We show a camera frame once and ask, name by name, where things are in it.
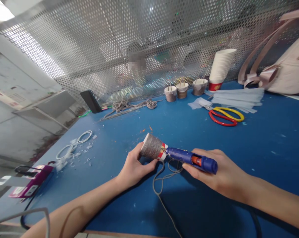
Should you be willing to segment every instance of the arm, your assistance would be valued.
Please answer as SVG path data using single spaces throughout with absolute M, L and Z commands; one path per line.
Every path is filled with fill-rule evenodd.
M 95 216 L 110 200 L 137 184 L 142 177 L 155 169 L 157 160 L 142 165 L 139 153 L 142 143 L 129 152 L 119 175 L 101 186 L 68 202 L 50 213 L 50 238 L 71 238 Z M 46 234 L 46 219 L 32 226 L 22 238 L 42 237 Z
M 183 164 L 194 178 L 230 199 L 253 206 L 299 228 L 299 196 L 245 173 L 220 150 L 194 149 L 192 152 L 213 158 L 218 163 L 216 175 Z

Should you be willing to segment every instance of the gray yarn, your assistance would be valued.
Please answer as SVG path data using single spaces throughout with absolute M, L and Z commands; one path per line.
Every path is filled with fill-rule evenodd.
M 155 175 L 155 177 L 154 177 L 154 179 L 153 179 L 153 191 L 154 191 L 154 193 L 158 196 L 158 198 L 159 198 L 160 202 L 162 203 L 162 205 L 163 205 L 163 207 L 164 207 L 166 213 L 168 214 L 169 218 L 172 220 L 172 223 L 173 223 L 173 225 L 174 225 L 174 228 L 175 228 L 175 230 L 177 231 L 179 237 L 180 237 L 180 238 L 183 238 L 182 235 L 180 234 L 179 230 L 177 229 L 177 227 L 176 227 L 176 225 L 175 225 L 175 222 L 174 222 L 172 216 L 169 214 L 167 208 L 165 207 L 162 198 L 160 197 L 160 194 L 163 192 L 164 179 L 169 179 L 169 178 L 173 177 L 174 175 L 179 174 L 181 171 L 183 171 L 183 168 L 181 168 L 181 169 L 179 169 L 179 170 L 172 170 L 172 169 L 169 167 L 169 162 L 170 162 L 170 160 L 168 161 L 168 168 L 169 168 L 169 170 L 172 171 L 173 173 L 172 173 L 172 174 L 165 175 L 165 176 L 162 177 L 162 178 L 157 178 L 157 176 L 160 175 L 160 174 L 164 171 L 165 164 L 164 164 L 164 162 L 163 162 L 163 167 L 162 167 L 161 170 Z M 159 192 L 156 192 L 156 190 L 155 190 L 155 182 L 156 182 L 157 180 L 162 180 L 162 187 L 161 187 L 161 189 L 160 189 Z
M 163 142 L 157 137 L 153 136 L 152 134 L 148 134 L 147 141 L 143 145 L 140 155 L 151 159 L 157 159 L 162 143 Z
M 157 102 L 162 101 L 153 101 L 152 99 L 147 99 L 146 101 L 143 101 L 137 105 L 130 104 L 127 100 L 122 100 L 121 102 L 113 103 L 112 105 L 112 111 L 108 114 L 106 114 L 104 117 L 100 119 L 100 121 L 105 121 L 108 119 L 112 119 L 114 117 L 121 116 L 123 114 L 129 113 L 131 111 L 138 110 L 144 106 L 147 106 L 149 109 L 154 109 L 157 106 Z

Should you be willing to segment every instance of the hand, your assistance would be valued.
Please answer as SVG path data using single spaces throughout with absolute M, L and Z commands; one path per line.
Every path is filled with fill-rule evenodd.
M 140 151 L 143 142 L 139 143 L 126 157 L 125 164 L 117 176 L 118 182 L 124 189 L 128 189 L 137 184 L 141 178 L 155 169 L 158 160 L 152 160 L 147 165 L 142 165 L 139 162 Z
M 218 193 L 236 200 L 238 202 L 248 204 L 252 197 L 252 188 L 254 180 L 240 169 L 228 156 L 221 150 L 202 150 L 194 149 L 195 154 L 207 156 L 217 161 L 217 174 L 205 173 L 189 164 L 183 164 L 183 168 L 187 170 L 191 176 L 205 183 L 208 187 Z

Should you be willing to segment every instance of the blue work table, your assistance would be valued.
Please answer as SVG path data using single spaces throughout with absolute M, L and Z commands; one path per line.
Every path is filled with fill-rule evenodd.
M 223 85 L 223 89 L 239 88 L 236 82 Z M 81 155 L 73 165 L 66 165 L 59 173 L 53 171 L 29 209 L 47 207 L 52 212 L 115 177 L 128 152 L 143 141 L 148 132 L 172 147 L 220 149 L 247 173 L 299 195 L 298 100 L 266 92 L 263 105 L 256 107 L 258 112 L 244 113 L 243 123 L 224 127 L 214 123 L 206 109 L 192 110 L 187 105 L 196 98 L 189 91 L 187 98 L 175 102 L 155 98 L 163 101 L 158 102 L 154 110 L 145 107 L 101 122 L 99 119 L 109 110 L 80 118 L 36 165 L 56 160 L 56 154 L 64 146 L 87 130 L 98 137 L 91 137 L 82 147 L 77 147 L 76 152 Z M 83 153 L 92 142 L 92 148 Z M 126 233 L 127 237 L 129 234 L 178 237 L 152 190 L 153 177 L 161 166 L 160 163 L 137 186 L 111 201 L 85 230 Z M 165 169 L 161 176 L 169 173 Z M 28 203 L 28 200 L 20 203 L 19 199 L 9 198 L 11 190 L 0 199 L 0 218 L 21 212 Z M 161 197 L 184 237 L 256 237 L 247 206 L 216 193 L 186 171 L 165 180 Z M 293 226 L 261 211 L 255 212 L 263 237 L 299 237 L 299 230 Z M 34 224 L 41 218 L 43 214 L 31 214 L 26 216 L 25 222 Z M 18 224 L 19 219 L 10 223 Z

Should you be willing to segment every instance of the perforated metal panel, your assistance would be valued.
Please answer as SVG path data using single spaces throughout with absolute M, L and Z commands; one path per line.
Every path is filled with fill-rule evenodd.
M 226 80 L 299 0 L 45 0 L 0 24 L 0 33 L 86 106 L 163 94 L 170 79 L 190 85 L 209 75 L 216 51 L 236 48 Z M 299 35 L 286 31 L 263 65 Z

